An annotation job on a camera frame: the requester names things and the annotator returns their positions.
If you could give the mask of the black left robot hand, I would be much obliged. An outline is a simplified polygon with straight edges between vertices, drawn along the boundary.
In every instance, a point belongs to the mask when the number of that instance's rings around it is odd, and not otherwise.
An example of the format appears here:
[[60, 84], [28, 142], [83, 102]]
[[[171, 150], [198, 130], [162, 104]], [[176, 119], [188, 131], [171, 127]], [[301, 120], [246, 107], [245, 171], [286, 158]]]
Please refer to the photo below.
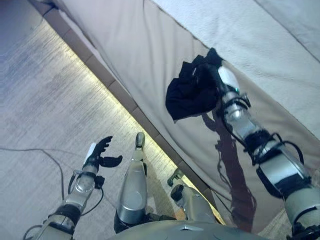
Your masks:
[[107, 136], [100, 140], [94, 147], [93, 152], [87, 157], [83, 167], [92, 166], [99, 170], [99, 167], [114, 168], [117, 167], [123, 160], [123, 156], [101, 156], [106, 151], [106, 148], [110, 145], [112, 136]]

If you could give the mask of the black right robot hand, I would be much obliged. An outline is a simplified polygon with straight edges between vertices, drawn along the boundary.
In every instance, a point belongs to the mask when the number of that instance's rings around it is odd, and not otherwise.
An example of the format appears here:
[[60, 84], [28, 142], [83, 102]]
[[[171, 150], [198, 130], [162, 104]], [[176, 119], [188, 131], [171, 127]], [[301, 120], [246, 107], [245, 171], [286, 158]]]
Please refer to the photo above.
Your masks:
[[229, 92], [240, 93], [240, 85], [235, 74], [226, 66], [203, 63], [196, 67], [194, 75], [200, 84], [216, 87], [220, 96]]

